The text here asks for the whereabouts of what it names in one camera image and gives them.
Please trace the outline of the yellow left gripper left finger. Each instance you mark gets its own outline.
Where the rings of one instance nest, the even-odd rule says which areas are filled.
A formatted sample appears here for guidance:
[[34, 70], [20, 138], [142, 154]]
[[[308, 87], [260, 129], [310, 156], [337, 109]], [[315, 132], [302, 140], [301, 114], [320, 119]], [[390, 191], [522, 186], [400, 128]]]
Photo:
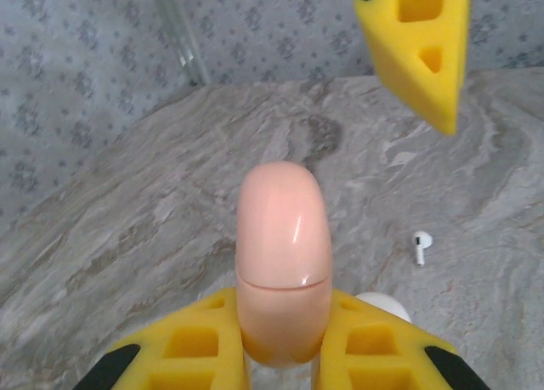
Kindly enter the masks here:
[[235, 290], [225, 288], [116, 342], [76, 389], [249, 389]]

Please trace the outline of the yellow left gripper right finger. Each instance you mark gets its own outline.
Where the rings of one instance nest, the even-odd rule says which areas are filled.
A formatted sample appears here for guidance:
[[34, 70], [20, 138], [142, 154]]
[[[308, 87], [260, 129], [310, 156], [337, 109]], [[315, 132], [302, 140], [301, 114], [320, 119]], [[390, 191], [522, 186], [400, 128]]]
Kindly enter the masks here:
[[488, 387], [448, 342], [348, 293], [332, 293], [313, 389]]

